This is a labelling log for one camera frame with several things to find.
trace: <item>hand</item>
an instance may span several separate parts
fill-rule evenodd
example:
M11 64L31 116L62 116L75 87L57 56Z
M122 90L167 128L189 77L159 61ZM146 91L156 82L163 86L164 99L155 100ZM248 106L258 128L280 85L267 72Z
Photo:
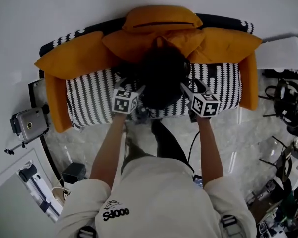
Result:
M197 123L198 123L199 128L202 128L205 125L210 124L210 119L206 118L206 117L197 116Z

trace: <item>forearm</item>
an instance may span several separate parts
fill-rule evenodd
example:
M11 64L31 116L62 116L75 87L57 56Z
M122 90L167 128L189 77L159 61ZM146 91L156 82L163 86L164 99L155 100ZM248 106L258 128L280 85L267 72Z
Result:
M214 139L210 120L197 118L201 142L201 169L203 186L216 178L223 176L223 166Z
M125 115L115 115L106 138L96 155L90 174L90 179L102 180L110 188L113 186L117 171L125 120Z

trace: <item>white shelf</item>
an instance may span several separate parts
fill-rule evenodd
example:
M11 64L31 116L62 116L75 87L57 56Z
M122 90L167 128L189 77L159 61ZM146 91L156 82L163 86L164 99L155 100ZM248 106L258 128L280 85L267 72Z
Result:
M256 50L257 69L298 70L298 37L263 43Z

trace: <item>black logo print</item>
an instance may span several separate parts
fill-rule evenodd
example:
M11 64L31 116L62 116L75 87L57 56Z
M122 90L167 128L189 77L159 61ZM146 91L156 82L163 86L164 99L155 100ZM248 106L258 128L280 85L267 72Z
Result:
M107 202L106 207L104 207L104 209L108 210L110 208L113 208L116 205L121 205L121 203L119 203L116 200L110 200L110 201Z
M120 217L128 214L129 214L129 210L127 208L125 209L122 208L118 210L110 210L110 212L104 212L103 217L104 217L104 221L108 221L109 219L114 219L116 217Z

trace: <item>black pants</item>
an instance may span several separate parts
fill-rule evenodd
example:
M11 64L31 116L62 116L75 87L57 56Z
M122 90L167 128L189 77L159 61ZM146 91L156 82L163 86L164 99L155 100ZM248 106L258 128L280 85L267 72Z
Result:
M187 161L187 158L178 141L159 120L153 121L151 131L155 135L158 143L157 157L182 161L194 172L193 168L189 165L189 162ZM130 161L144 156L153 156L151 154L145 153L131 141L128 141L127 144L129 146L129 155L124 159L121 173L123 172L123 169L127 163Z

